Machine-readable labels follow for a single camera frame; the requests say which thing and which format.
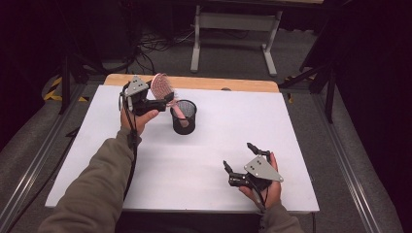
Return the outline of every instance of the table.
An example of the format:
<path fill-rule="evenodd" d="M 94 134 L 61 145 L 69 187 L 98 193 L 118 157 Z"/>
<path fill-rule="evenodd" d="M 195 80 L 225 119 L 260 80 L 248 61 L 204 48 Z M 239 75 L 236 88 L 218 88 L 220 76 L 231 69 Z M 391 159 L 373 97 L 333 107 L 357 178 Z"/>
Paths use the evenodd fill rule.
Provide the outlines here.
<path fill-rule="evenodd" d="M 140 77 L 144 81 L 151 79 Z M 47 207 L 56 205 L 101 143 L 116 135 L 120 127 L 119 93 L 131 78 L 110 75 L 105 85 L 99 86 L 57 176 Z M 196 103 L 196 129 L 187 136 L 176 134 L 167 112 L 160 113 L 147 125 L 124 210 L 254 213 L 257 207 L 237 188 L 229 186 L 223 168 L 226 160 L 235 172 L 245 173 L 243 166 L 255 157 L 246 147 L 248 142 L 275 151 L 285 179 L 282 195 L 288 210 L 301 213 L 319 210 L 283 96 L 274 82 L 190 77 L 170 77 L 170 81 L 179 96 Z M 222 87 L 233 91 L 221 91 Z M 244 111 L 244 105 L 250 103 L 258 103 L 254 106 L 256 112 Z M 245 118 L 258 120 L 246 123 Z"/>

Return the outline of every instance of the pink brush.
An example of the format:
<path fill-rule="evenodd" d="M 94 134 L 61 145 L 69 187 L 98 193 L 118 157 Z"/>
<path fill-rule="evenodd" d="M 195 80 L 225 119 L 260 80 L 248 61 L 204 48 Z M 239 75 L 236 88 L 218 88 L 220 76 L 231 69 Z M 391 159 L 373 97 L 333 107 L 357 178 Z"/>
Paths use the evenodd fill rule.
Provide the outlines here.
<path fill-rule="evenodd" d="M 164 99 L 166 95 L 174 92 L 169 80 L 167 79 L 166 74 L 157 74 L 154 76 L 154 78 L 152 79 L 151 90 L 155 99 Z M 173 100 L 170 101 L 167 106 L 173 108 L 173 111 L 175 111 L 176 116 L 179 118 L 182 127 L 187 127 L 189 125 L 189 122 L 186 120 L 185 115 L 176 104 L 176 102 L 177 99 L 175 96 L 175 98 L 173 98 Z"/>

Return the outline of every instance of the black mesh cup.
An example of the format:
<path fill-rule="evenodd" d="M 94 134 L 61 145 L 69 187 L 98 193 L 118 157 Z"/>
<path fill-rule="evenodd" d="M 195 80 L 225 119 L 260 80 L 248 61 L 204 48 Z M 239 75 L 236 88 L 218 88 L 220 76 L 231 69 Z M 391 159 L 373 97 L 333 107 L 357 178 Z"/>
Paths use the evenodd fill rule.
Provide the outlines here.
<path fill-rule="evenodd" d="M 180 135 L 188 135 L 195 128 L 195 118 L 197 108 L 196 105 L 189 100 L 179 100 L 176 105 L 182 111 L 186 118 L 178 118 L 173 108 L 170 108 L 170 113 L 173 119 L 173 129 Z"/>

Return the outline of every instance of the finger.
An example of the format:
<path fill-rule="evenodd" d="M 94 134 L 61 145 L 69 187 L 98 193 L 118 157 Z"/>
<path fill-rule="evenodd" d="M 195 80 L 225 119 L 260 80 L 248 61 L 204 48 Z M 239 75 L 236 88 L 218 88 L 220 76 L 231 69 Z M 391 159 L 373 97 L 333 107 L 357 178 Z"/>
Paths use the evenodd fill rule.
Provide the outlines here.
<path fill-rule="evenodd" d="M 276 162 L 275 154 L 273 152 L 270 152 L 270 165 L 279 172 L 278 169 L 278 163 Z"/>
<path fill-rule="evenodd" d="M 250 188 L 246 187 L 246 186 L 240 186 L 239 187 L 239 191 L 241 191 L 243 194 L 245 194 L 245 196 L 249 197 L 251 200 L 256 201 L 255 200 L 255 195 L 254 193 L 251 191 Z"/>
<path fill-rule="evenodd" d="M 158 110 L 151 110 L 142 116 L 139 116 L 139 123 L 146 124 L 158 115 Z"/>

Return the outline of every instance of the metal stand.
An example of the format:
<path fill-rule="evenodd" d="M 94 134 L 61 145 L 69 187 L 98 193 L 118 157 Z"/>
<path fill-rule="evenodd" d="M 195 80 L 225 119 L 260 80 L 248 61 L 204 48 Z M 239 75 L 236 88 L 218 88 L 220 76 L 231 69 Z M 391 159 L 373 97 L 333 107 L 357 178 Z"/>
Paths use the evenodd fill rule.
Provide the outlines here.
<path fill-rule="evenodd" d="M 200 6 L 196 6 L 196 15 L 194 17 L 194 46 L 190 71 L 196 73 L 199 67 L 200 28 L 268 31 L 269 37 L 267 43 L 261 45 L 261 48 L 269 75 L 275 77 L 277 72 L 270 50 L 272 49 L 273 41 L 278 31 L 281 16 L 282 12 L 277 12 L 276 16 L 200 13 Z"/>

